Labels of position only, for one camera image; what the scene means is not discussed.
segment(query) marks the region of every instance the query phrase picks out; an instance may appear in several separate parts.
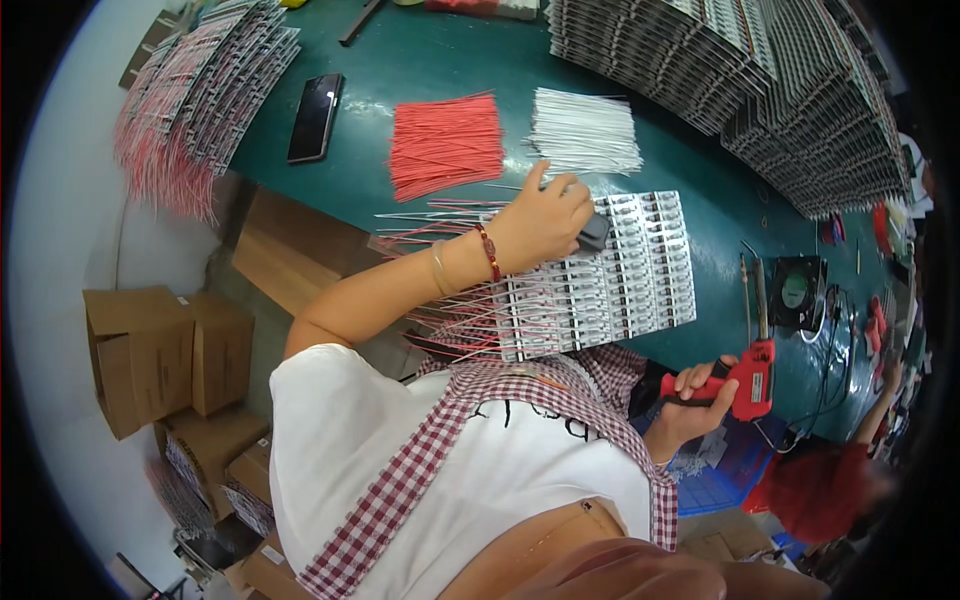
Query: gold bracelet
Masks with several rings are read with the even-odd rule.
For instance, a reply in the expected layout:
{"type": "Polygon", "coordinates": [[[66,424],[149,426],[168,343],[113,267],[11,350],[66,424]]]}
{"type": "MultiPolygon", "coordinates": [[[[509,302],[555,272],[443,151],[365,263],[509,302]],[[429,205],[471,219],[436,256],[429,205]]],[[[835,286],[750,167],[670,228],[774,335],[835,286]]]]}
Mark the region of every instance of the gold bracelet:
{"type": "Polygon", "coordinates": [[[444,262],[441,260],[440,256],[440,247],[444,244],[444,240],[439,240],[433,245],[433,280],[436,281],[437,287],[440,288],[441,294],[446,296],[454,296],[460,290],[450,285],[450,280],[446,278],[446,273],[444,272],[444,262]]]}

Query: person in red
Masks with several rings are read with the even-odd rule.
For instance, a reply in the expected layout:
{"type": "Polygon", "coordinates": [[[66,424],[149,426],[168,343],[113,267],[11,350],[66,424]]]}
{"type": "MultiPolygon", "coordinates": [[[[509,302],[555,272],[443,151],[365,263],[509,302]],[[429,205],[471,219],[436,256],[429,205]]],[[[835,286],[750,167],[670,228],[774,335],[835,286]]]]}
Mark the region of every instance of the person in red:
{"type": "Polygon", "coordinates": [[[836,540],[875,515],[893,495],[896,479],[889,466],[867,453],[900,386],[902,367],[900,363],[886,373],[882,394],[847,443],[823,442],[776,455],[744,510],[766,508],[788,534],[804,543],[836,540]]]}

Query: printed label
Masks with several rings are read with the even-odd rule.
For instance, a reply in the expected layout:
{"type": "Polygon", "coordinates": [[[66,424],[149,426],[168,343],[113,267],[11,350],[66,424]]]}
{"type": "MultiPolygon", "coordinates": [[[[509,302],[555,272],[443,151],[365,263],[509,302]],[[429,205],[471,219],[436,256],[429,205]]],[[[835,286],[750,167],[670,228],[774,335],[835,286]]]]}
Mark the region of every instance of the printed label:
{"type": "Polygon", "coordinates": [[[756,404],[763,400],[763,373],[754,373],[754,388],[750,391],[750,401],[756,404]]]}
{"type": "Polygon", "coordinates": [[[263,553],[263,556],[270,559],[273,564],[283,564],[283,561],[286,560],[282,554],[274,550],[271,546],[263,546],[260,552],[263,553]]]}

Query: white t-shirt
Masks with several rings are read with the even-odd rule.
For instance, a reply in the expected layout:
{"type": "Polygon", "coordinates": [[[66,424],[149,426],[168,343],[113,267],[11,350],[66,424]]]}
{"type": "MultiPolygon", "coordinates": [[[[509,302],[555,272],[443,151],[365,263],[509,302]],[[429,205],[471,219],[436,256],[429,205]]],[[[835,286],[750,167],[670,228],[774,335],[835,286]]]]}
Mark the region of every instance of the white t-shirt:
{"type": "MultiPolygon", "coordinates": [[[[294,571],[346,522],[448,380],[449,372],[435,372],[403,386],[335,344],[276,368],[270,489],[294,571]]],[[[606,500],[628,536],[650,539],[650,484],[626,452],[542,407],[486,402],[354,598],[436,598],[511,527],[590,497],[606,500]]]]}

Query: bangle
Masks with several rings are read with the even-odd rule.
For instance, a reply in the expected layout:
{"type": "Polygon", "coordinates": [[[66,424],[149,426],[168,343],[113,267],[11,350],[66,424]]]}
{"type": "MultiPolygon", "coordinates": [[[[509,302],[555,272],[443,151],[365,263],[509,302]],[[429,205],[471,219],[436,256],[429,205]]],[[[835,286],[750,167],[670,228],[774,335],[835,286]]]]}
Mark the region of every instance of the bangle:
{"type": "Polygon", "coordinates": [[[477,228],[477,231],[480,231],[480,237],[483,239],[483,251],[487,254],[487,258],[490,260],[490,265],[493,267],[493,282],[496,283],[500,280],[500,267],[496,264],[496,246],[493,245],[493,240],[487,237],[487,230],[483,228],[479,223],[474,227],[477,228]]]}
{"type": "Polygon", "coordinates": [[[446,273],[444,272],[444,262],[440,259],[440,247],[444,244],[444,240],[439,240],[434,243],[433,250],[433,280],[437,283],[437,287],[440,288],[440,293],[447,296],[454,296],[459,292],[459,290],[452,285],[450,285],[450,280],[446,278],[446,273]]]}

